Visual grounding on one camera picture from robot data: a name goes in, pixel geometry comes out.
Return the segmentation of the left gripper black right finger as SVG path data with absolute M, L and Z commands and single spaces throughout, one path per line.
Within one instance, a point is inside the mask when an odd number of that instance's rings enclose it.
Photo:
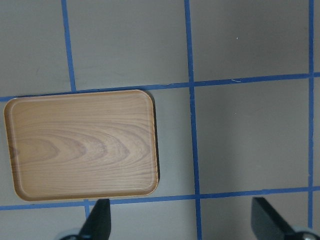
M 263 197 L 251 201 L 251 229 L 257 240 L 298 240 L 300 234 Z

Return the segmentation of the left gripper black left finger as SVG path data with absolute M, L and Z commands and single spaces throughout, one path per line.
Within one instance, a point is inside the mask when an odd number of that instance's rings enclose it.
M 99 199 L 78 233 L 80 240 L 108 240 L 111 234 L 109 199 Z

